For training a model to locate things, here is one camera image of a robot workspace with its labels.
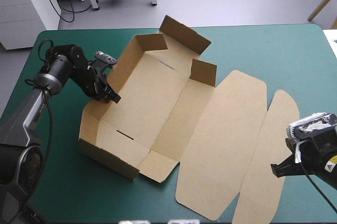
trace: table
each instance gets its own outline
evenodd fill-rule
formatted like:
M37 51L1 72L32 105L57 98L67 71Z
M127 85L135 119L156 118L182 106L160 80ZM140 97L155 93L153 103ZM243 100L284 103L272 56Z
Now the table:
M266 25L195 28L212 44L201 59L218 65L219 84L232 70L240 70L267 83L268 102L278 89L296 100L301 116L313 112L337 113L337 60L317 25ZM54 44L77 44L87 57L102 50L118 57L135 34L157 29L64 30L42 32L32 49L0 122L4 122L31 87L42 66L37 57L41 40ZM140 175L130 182L78 151L81 113L89 99L69 81L61 94L51 99L54 138L50 158L31 198L32 205L52 222L118 222L147 219L167 222L177 218L208 221L175 201L178 167L158 184ZM44 112L38 133L46 142L48 114ZM337 191L314 177L321 189L337 204ZM218 222L232 220L237 198ZM273 222L334 222L337 217L305 177L287 177L279 209Z

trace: cable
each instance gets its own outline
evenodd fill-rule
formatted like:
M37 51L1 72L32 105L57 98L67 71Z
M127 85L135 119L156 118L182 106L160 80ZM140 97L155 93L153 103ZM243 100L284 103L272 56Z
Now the cable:
M88 8L86 8L86 9L83 9L83 10L81 10L81 11L74 11L74 7L72 6L72 2L71 2L70 0L68 0L68 1L69 1L69 4L70 4L71 7L72 7L72 10L71 10L71 11L70 11L69 9L66 9L66 8L63 8L63 7L59 6L61 9L65 10L66 12L71 12L71 13L81 13L81 12L86 12L88 9L91 8L91 5L89 5Z
M38 58L47 65L47 70L49 70L49 62L46 59L42 59L40 53L41 53L41 48L42 48L43 44L48 42L48 41L51 43L51 47L54 46L54 42L52 40L43 40L43 41L41 41L40 45L38 46L38 52L37 52Z
M61 6L60 6L60 8L61 8L62 10L64 10L64 11L66 11L66 12L72 12L72 11L69 11L68 9L65 9L65 8L61 7ZM74 11L74 13L86 12L86 11L87 11L88 9L90 9L90 8L91 8L91 5L89 5L88 8L86 8L86 9L84 9L84 10L82 10L82 11Z
M333 203L327 198L327 196L324 194L324 192L317 186L317 184L311 179L311 177L306 172L303 163L300 162L301 168L305 174L305 176L309 179L309 181L312 183L312 185L316 188L316 190L322 195L322 197L326 200L326 202L330 205L330 207L337 213L336 207L333 205Z
M73 19L70 20L70 21L69 21L69 20L66 20L66 19L64 19L63 17L61 17L60 13L58 13L58 11L56 10L56 8L55 8L55 6L54 6L52 0L49 0L49 2L50 2L50 4L52 5L52 7L53 7L54 11L56 12L56 14L60 17L60 19L62 19L63 21L65 21L65 22L67 22L67 23L74 22L74 20L75 20L75 13L74 13L74 12L73 12Z

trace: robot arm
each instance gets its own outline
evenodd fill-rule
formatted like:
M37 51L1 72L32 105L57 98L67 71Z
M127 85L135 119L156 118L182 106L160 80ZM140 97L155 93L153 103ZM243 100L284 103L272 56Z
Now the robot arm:
M91 98L115 103L121 99L104 74L117 60L96 52L95 60L88 61L79 46L53 46L50 42L52 46L34 77L32 92L0 125L0 223L43 223L31 208L25 207L43 172L42 141L35 128L48 100L61 92L67 80L71 78Z

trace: cardboard sheet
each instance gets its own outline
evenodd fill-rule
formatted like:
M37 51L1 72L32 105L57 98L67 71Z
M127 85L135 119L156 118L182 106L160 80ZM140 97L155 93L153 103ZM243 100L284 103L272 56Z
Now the cardboard sheet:
M285 91L277 91L241 186L233 224L267 224L272 221L279 205L284 177L275 177L270 164L280 163L289 155L284 143L285 129L299 118L299 109L291 96Z
M266 115L266 84L239 71L215 88L183 155L179 203L216 220L240 190Z
M152 151L139 166L141 174L157 182L163 182L180 161L215 89L216 65L193 59L190 71L191 76Z
M123 98L102 120L150 149L186 83L186 77L145 54L119 92Z

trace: unfolded cardboard box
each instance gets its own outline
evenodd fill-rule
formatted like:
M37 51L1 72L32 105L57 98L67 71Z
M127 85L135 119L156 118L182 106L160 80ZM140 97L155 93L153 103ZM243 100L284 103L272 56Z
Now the unfolded cardboard box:
M134 36L108 75L122 99L89 101L80 151L131 180L164 181L215 88L216 65L199 61L210 43L168 16L157 34Z

